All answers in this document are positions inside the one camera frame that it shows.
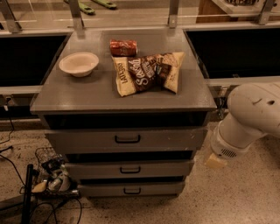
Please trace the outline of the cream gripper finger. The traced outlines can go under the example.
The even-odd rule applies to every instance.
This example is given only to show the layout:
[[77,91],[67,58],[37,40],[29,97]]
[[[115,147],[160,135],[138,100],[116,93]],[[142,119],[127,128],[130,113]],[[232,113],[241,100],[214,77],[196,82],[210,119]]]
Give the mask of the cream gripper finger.
[[206,160],[205,166],[213,169],[220,169],[228,165],[228,161],[212,153]]

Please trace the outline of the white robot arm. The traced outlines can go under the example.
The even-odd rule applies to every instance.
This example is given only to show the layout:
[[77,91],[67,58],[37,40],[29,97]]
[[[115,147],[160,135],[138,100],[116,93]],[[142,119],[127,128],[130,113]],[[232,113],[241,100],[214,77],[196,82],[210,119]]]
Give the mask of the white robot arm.
[[211,136],[211,154],[205,162],[210,168],[225,167],[262,137],[280,137],[279,81],[242,84],[229,94],[227,107],[228,114]]

